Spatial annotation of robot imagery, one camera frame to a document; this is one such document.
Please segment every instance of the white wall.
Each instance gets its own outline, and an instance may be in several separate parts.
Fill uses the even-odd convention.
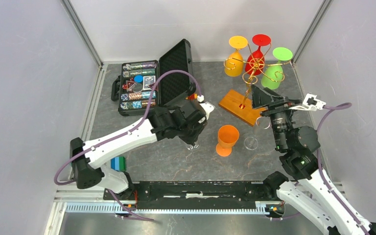
[[[158,59],[182,38],[194,60],[225,60],[230,37],[255,34],[293,52],[322,0],[71,0],[103,61]]]
[[[0,235],[40,235],[97,66],[58,0],[0,0]]]
[[[376,2],[333,1],[297,63],[305,92],[328,105],[353,103],[327,119],[320,141],[332,176],[376,222]]]

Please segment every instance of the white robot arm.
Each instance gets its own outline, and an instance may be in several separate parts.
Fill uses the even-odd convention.
[[[210,113],[214,106],[208,102],[198,103],[197,100],[187,100],[181,108],[171,112],[167,108],[156,107],[149,112],[147,119],[136,130],[135,123],[113,132],[104,137],[83,142],[75,138],[70,142],[71,156],[83,151],[83,146],[91,151],[72,162],[74,179],[79,189],[90,188],[98,185],[109,188],[115,193],[120,193],[129,188],[131,180],[125,172],[111,169],[106,163],[122,153],[136,147],[160,141],[162,139],[178,136],[187,144],[194,145],[198,135],[207,125]],[[108,141],[122,133],[127,135]]]
[[[297,190],[288,178],[280,172],[268,176],[264,182],[279,199],[290,203],[324,235],[376,235],[376,223],[370,223],[361,216],[336,190],[325,170],[313,155],[319,154],[317,131],[310,126],[294,127],[293,112],[323,109],[325,102],[308,94],[300,100],[291,100],[272,90],[253,87],[253,107],[267,107],[261,113],[271,120],[276,150],[284,153],[280,161],[286,173],[297,180],[316,198],[317,203]]]

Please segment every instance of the black case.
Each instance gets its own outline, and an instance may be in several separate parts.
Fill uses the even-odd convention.
[[[191,45],[186,39],[181,40],[171,50],[165,53],[161,58],[159,58],[159,61],[157,60],[151,60],[151,61],[154,61],[157,64],[155,68],[156,80],[158,80],[158,78],[162,74],[170,70],[183,70],[192,75]],[[123,63],[121,67],[122,72],[120,73],[120,75],[122,75],[123,66],[125,66],[126,64],[143,63],[143,62],[151,62],[151,61]],[[122,94],[127,93],[126,90],[123,90],[123,84],[125,84],[126,80],[129,80],[129,79],[130,78],[125,78],[121,76],[120,86],[118,87],[120,89],[120,92],[117,98],[120,99]],[[118,83],[118,80],[115,81],[115,83],[113,84],[113,87],[116,87],[117,83]],[[156,99],[155,99],[156,106],[169,107],[169,106],[177,105],[179,101],[184,100],[187,96],[194,94],[195,90],[196,90],[195,83],[191,82],[187,75],[182,74],[182,73],[169,74],[164,79],[162,79],[159,83],[159,87],[158,87],[158,91],[157,91]],[[118,111],[122,116],[143,115],[143,113],[146,110],[146,108],[122,109],[121,108],[122,102],[123,101],[120,99],[119,108],[118,108]]]

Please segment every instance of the metal pole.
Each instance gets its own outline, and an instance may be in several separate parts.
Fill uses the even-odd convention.
[[[313,18],[312,23],[310,23],[309,28],[307,29],[301,43],[298,46],[298,49],[295,52],[295,55],[292,58],[292,65],[295,65],[299,57],[302,55],[302,52],[304,51],[307,43],[309,42],[316,28],[318,27],[319,22],[325,15],[325,12],[328,10],[332,1],[333,0],[324,0],[322,2],[321,6],[318,9],[318,12],[316,12],[315,18]]]
[[[80,34],[81,38],[83,39],[84,43],[86,44],[87,48],[90,51],[90,54],[92,55],[94,61],[96,62],[99,67],[103,66],[103,61],[101,60],[100,56],[98,55],[93,43],[91,42],[86,30],[84,29],[83,24],[81,23],[76,11],[74,10],[74,7],[72,6],[70,0],[61,0],[61,3],[63,4],[64,8],[66,9],[68,15],[71,18],[71,21],[73,22],[75,28],[77,29],[78,33]]]

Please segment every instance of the cable tie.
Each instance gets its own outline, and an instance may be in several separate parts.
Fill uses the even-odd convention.
[[[333,191],[336,191],[335,186],[331,186],[331,185],[329,185],[329,186],[331,187],[331,189],[328,189],[328,192],[332,193]]]
[[[199,95],[199,96],[197,96],[197,100],[198,100],[198,102],[200,102],[200,103],[204,102],[204,96],[203,96],[203,95]]]
[[[359,221],[359,224],[357,224],[357,225],[361,228],[361,226],[364,226],[364,224],[365,224],[365,223],[364,223],[362,220],[360,220],[360,221]]]

